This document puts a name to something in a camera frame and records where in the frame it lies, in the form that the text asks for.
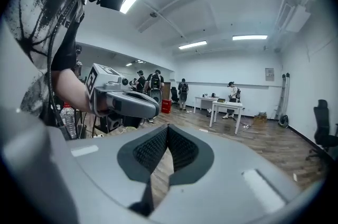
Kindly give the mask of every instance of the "red box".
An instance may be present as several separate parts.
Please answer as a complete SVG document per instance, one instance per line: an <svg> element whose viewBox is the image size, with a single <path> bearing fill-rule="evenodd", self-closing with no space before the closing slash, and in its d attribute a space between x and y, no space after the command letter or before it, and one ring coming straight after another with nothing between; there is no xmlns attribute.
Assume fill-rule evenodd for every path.
<svg viewBox="0 0 338 224"><path fill-rule="evenodd" d="M162 100L161 112L169 114L171 111L171 100Z"/></svg>

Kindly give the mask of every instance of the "person in white shirt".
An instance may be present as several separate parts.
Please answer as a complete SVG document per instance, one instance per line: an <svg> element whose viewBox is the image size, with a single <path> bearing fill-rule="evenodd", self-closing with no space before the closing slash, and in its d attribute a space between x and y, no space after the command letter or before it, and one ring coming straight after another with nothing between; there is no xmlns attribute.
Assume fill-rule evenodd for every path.
<svg viewBox="0 0 338 224"><path fill-rule="evenodd" d="M237 101L237 87L234 85L234 82L229 82L229 85L228 87L231 88L231 93L229 95L229 98L230 98L230 102L234 102L236 103ZM223 116L222 118L223 119L227 119L227 118L233 118L233 113L234 113L234 110L233 109L228 109L227 110L227 114L225 116Z"/></svg>

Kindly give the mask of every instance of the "black and white t-shirt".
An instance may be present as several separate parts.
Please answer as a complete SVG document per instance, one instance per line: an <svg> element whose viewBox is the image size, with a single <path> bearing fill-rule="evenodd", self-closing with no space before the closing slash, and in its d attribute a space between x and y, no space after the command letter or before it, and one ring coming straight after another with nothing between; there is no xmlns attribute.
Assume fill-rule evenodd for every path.
<svg viewBox="0 0 338 224"><path fill-rule="evenodd" d="M49 100L46 74L48 43L62 9L70 1L10 0L1 17L3 30L0 41L7 45L4 50L14 50L16 47L10 45L18 44L28 58L20 55L20 49L7 54L12 56L12 60L18 63L20 69L30 77L31 82L26 81L24 95L18 93L18 97L21 98L20 108L22 111L36 116L45 116ZM75 35L83 17L83 6L81 2L78 2L55 38L52 51L53 71L73 68L76 65ZM11 71L13 84L20 84L20 79L17 79L22 73Z"/></svg>

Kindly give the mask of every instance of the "white label strip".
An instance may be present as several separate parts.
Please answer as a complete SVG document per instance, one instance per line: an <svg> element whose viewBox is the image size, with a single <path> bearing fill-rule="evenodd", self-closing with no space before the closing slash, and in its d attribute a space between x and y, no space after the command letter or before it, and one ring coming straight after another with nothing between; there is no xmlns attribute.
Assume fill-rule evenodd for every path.
<svg viewBox="0 0 338 224"><path fill-rule="evenodd" d="M285 201L256 170L243 172L242 175L267 213L276 212L285 206Z"/></svg>
<svg viewBox="0 0 338 224"><path fill-rule="evenodd" d="M72 152L72 155L74 157L78 157L78 156L81 156L81 155L86 155L86 154L91 154L91 153L97 152L98 150L99 150L98 146L91 145L91 146L88 146L88 147L73 149L73 150L71 150L71 152Z"/></svg>

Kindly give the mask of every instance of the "table leg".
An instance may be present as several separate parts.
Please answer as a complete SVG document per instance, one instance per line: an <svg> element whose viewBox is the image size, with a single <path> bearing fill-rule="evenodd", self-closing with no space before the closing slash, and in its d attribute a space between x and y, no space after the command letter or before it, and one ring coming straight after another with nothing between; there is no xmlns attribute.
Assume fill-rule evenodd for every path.
<svg viewBox="0 0 338 224"><path fill-rule="evenodd" d="M209 127L212 127L213 111L214 111L214 104L212 104L212 109L211 109L211 117L210 117L210 123L209 123Z"/></svg>
<svg viewBox="0 0 338 224"><path fill-rule="evenodd" d="M237 122L236 122L236 129L234 131L235 134L237 134L237 131L238 131L239 122L241 121L241 115L242 115L242 109L239 108Z"/></svg>
<svg viewBox="0 0 338 224"><path fill-rule="evenodd" d="M218 106L216 106L215 117L214 117L214 121L213 121L214 123L216 123L217 113L218 113Z"/></svg>

